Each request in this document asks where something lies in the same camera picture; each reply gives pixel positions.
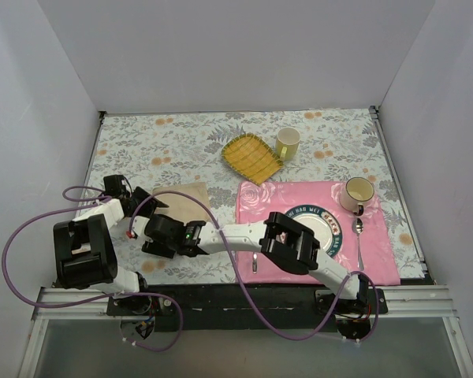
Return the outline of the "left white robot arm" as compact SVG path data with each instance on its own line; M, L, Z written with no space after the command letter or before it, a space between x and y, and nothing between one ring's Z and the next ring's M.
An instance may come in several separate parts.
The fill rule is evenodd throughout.
M110 229L126 217L149 193L141 187L100 190L95 205L84 215L57 223L53 228L58 283L64 289L92 288L111 294L114 302L136 315L152 307L147 281L138 272L122 268L110 237Z

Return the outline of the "beige cloth napkin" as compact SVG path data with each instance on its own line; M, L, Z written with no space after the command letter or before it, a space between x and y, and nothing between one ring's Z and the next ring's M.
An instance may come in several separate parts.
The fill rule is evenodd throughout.
M210 209L207 185L204 182L174 185L170 187L157 187L154 194L160 191L176 191L193 197ZM163 194L156 197L167 204L167 208L158 208L157 213L166 215L176 221L187 224L190 221L210 221L207 212L196 202L180 195Z

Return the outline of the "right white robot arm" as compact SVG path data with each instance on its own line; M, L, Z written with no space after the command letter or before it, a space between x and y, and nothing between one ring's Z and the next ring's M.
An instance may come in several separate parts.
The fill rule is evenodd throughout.
M359 273L351 275L321 250L310 228L283 213L272 212L264 221L229 224L223 229L203 220L184 224L164 214L153 214L148 220L136 217L130 236L143 240L143 252L164 258L228 251L261 254L281 271L309 275L339 294L341 304L335 306L339 313L363 312L370 302L368 278Z

